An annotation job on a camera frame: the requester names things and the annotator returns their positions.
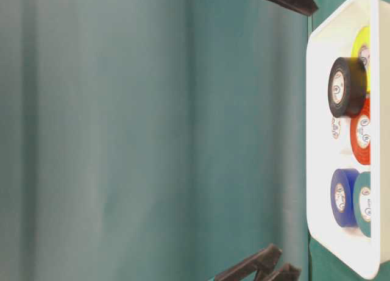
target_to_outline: electrical tape roll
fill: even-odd
[[[371,173],[361,173],[353,188],[353,209],[360,230],[371,237]]]
[[[341,227],[357,227],[353,210],[353,187],[359,172],[355,169],[336,169],[331,178],[330,201],[333,216]]]
[[[341,118],[331,118],[331,136],[335,150],[341,155],[352,155],[350,144],[350,125],[351,119],[343,116]]]
[[[328,102],[335,118],[359,114],[367,91],[364,63],[357,57],[335,60],[328,81]]]
[[[370,99],[364,102],[359,115],[351,119],[350,140],[352,152],[360,164],[371,163]]]
[[[358,57],[364,63],[364,67],[367,72],[367,93],[370,93],[370,82],[371,82],[371,70],[370,70],[370,57],[371,57],[371,46],[370,46],[370,27],[363,27],[358,35],[356,36],[355,42],[353,43],[351,57]]]

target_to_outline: yellow tape roll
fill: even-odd
[[[367,93],[371,90],[370,74],[370,27],[363,27],[356,36],[352,48],[352,57],[359,57],[366,67],[367,71]]]

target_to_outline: white tape roll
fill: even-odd
[[[331,117],[331,136],[334,143],[333,150],[342,155],[352,155],[350,143],[351,119],[346,116]]]

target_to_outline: curtain fold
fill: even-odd
[[[307,19],[263,0],[0,0],[0,276],[307,280]]]

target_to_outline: white tray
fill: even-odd
[[[370,25],[371,165],[339,152],[331,134],[328,77],[337,57],[350,57],[359,30]],[[371,172],[371,238],[337,225],[330,183],[338,168]],[[365,279],[390,260],[390,4],[346,0],[310,36],[307,47],[307,221],[311,236]]]

